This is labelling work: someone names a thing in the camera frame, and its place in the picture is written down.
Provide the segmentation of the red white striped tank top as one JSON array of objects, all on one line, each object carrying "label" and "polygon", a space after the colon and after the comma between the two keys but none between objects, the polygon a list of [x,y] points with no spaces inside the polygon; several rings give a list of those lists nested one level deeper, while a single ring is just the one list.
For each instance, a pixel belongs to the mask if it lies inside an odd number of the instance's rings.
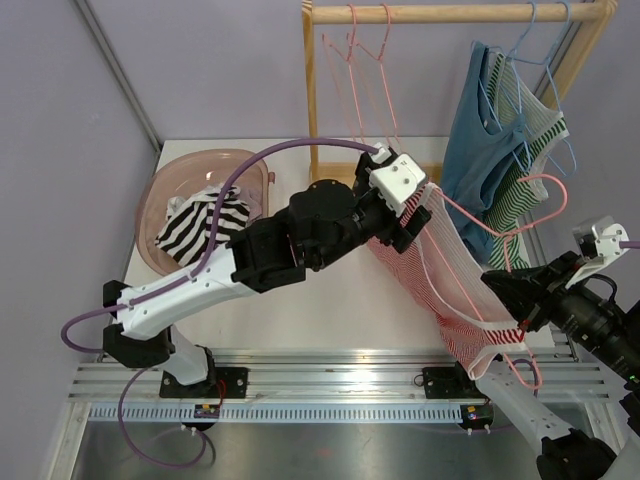
[{"label": "red white striped tank top", "polygon": [[441,189],[426,184],[407,203],[405,216],[425,208],[431,219],[402,254],[378,239],[368,247],[401,287],[437,322],[449,353],[476,380],[499,354],[524,353],[524,333],[464,246],[445,208]]}]

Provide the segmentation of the lilac tank top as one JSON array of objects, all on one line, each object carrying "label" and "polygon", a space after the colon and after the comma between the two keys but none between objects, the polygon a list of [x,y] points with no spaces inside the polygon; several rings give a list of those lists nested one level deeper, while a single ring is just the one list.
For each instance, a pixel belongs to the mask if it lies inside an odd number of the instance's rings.
[{"label": "lilac tank top", "polygon": [[245,188],[239,194],[239,199],[242,200],[249,210],[248,222],[259,219],[263,214],[262,206],[262,191],[254,188]]}]

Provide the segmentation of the black white striped tank top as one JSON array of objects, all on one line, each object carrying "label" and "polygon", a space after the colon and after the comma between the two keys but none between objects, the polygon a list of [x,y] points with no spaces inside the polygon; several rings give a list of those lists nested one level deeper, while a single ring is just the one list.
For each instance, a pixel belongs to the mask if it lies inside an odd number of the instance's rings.
[{"label": "black white striped tank top", "polygon": [[[156,235],[154,245],[180,267],[197,263],[205,253],[221,187],[222,184],[209,185],[189,198],[175,196],[168,200],[166,222]],[[232,233],[250,224],[247,205],[239,199],[242,190],[232,186],[223,199],[216,245],[226,243]]]}]

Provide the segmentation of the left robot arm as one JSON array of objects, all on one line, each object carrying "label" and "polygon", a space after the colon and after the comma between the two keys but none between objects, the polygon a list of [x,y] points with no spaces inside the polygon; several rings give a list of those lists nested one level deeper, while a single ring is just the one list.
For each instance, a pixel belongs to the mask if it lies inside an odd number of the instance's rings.
[{"label": "left robot arm", "polygon": [[361,155],[353,186],[323,179],[291,196],[286,208],[260,219],[217,247],[203,266],[153,283],[103,288],[115,321],[103,330],[105,353],[128,368],[160,367],[195,398],[215,388],[210,350],[175,323],[214,305],[299,283],[377,238],[405,252],[431,214],[408,209],[427,174],[407,154],[387,148]]}]

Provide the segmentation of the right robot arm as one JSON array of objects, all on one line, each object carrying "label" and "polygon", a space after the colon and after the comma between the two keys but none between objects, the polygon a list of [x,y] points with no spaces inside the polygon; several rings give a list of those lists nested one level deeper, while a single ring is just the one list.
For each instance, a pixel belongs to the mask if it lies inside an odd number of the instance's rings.
[{"label": "right robot arm", "polygon": [[510,272],[491,270],[482,281],[494,292],[524,332],[553,324],[625,382],[620,404],[631,434],[620,452],[562,420],[524,385],[512,362],[488,370],[468,362],[454,371],[456,389],[466,396],[486,395],[527,440],[543,479],[636,479],[639,476],[639,308],[623,311],[613,296],[588,289],[587,263],[567,252],[551,263]]}]

